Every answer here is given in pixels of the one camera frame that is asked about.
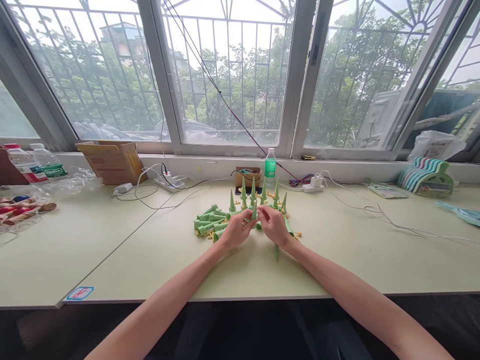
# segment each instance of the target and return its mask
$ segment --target window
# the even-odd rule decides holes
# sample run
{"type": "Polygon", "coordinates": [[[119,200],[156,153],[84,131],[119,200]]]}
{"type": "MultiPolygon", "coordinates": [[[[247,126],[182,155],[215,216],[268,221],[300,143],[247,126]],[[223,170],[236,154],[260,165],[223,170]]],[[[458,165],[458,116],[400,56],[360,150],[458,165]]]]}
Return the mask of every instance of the window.
{"type": "Polygon", "coordinates": [[[480,135],[480,15],[461,41],[448,67],[424,108],[419,121],[403,144],[411,150],[422,131],[435,130],[459,136],[465,152],[478,143],[480,135]]]}
{"type": "Polygon", "coordinates": [[[210,74],[255,139],[276,147],[295,2],[189,0],[172,8],[173,2],[162,1],[162,14],[184,142],[254,145],[210,74]]]}
{"type": "Polygon", "coordinates": [[[473,0],[0,0],[0,78],[18,104],[4,107],[22,119],[0,137],[403,160],[438,130],[467,143],[454,161],[480,159],[479,13],[473,0]]]}
{"type": "Polygon", "coordinates": [[[0,138],[38,139],[22,110],[0,81],[0,138]]]}
{"type": "Polygon", "coordinates": [[[170,141],[134,2],[8,5],[80,139],[170,141]]]}

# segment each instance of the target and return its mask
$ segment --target bottle label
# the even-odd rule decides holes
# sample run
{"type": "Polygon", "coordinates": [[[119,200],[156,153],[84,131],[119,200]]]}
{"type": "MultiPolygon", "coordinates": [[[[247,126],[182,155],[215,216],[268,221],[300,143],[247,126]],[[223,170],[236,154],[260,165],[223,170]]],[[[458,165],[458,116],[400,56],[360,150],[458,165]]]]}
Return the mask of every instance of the bottle label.
{"type": "Polygon", "coordinates": [[[267,178],[275,177],[275,168],[277,167],[277,162],[275,160],[266,160],[265,161],[265,176],[267,178]]]}
{"type": "Polygon", "coordinates": [[[42,166],[41,169],[49,178],[59,178],[69,174],[62,164],[42,166]]]}
{"type": "Polygon", "coordinates": [[[29,183],[47,182],[49,178],[37,164],[20,165],[16,167],[18,171],[28,180],[29,183]]]}

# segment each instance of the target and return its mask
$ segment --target plastic water bottle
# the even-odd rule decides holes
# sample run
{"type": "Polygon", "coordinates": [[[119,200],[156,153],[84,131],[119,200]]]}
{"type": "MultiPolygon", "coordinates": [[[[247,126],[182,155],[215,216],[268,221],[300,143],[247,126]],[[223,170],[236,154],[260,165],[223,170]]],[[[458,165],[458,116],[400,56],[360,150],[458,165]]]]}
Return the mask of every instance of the plastic water bottle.
{"type": "Polygon", "coordinates": [[[10,161],[30,184],[41,185],[49,183],[49,178],[35,161],[34,157],[22,150],[20,145],[5,144],[10,161]]]}
{"type": "Polygon", "coordinates": [[[51,181],[62,180],[69,176],[59,158],[48,151],[43,144],[36,143],[30,146],[33,149],[33,158],[51,181]]]}
{"type": "Polygon", "coordinates": [[[275,192],[275,169],[277,167],[277,158],[275,157],[275,149],[268,148],[268,155],[265,158],[265,186],[270,194],[275,192]]]}

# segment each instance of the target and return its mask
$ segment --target left hand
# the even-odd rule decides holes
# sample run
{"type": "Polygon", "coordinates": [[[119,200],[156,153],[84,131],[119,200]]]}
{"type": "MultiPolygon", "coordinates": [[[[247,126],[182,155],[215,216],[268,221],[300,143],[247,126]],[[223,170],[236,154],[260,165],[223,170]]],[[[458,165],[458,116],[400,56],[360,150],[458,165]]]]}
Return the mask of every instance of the left hand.
{"type": "Polygon", "coordinates": [[[252,216],[252,210],[245,209],[242,212],[233,215],[228,222],[228,226],[221,235],[218,242],[224,243],[229,249],[241,245],[250,234],[250,230],[257,224],[257,219],[246,221],[252,216]]]}

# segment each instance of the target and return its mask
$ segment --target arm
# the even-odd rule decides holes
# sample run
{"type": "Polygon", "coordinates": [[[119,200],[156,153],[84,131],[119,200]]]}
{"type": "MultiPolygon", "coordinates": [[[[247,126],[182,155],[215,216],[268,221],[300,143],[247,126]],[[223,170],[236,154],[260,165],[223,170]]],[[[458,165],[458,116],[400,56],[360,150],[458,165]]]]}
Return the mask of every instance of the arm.
{"type": "Polygon", "coordinates": [[[247,209],[232,216],[219,241],[155,291],[86,359],[145,358],[220,258],[247,239],[257,222],[244,221],[251,215],[252,210],[247,209]]]}
{"type": "Polygon", "coordinates": [[[258,207],[265,234],[302,264],[360,325],[387,345],[400,360],[453,360],[413,318],[365,281],[293,239],[283,215],[258,207]]]}

